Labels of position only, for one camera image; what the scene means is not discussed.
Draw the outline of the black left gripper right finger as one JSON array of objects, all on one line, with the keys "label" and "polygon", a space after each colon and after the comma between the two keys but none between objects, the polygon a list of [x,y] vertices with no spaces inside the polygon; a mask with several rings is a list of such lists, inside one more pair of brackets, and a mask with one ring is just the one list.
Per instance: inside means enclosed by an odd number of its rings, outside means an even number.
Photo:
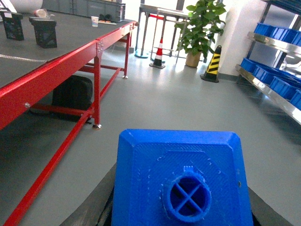
[{"label": "black left gripper right finger", "polygon": [[251,209],[262,226],[296,225],[296,191],[279,186],[250,186]]}]

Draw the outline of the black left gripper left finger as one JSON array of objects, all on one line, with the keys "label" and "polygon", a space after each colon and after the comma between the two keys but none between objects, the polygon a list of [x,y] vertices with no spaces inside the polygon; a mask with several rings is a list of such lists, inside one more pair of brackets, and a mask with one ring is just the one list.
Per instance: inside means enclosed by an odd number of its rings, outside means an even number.
[{"label": "black left gripper left finger", "polygon": [[91,194],[61,225],[110,226],[115,174],[116,165],[113,165]]}]

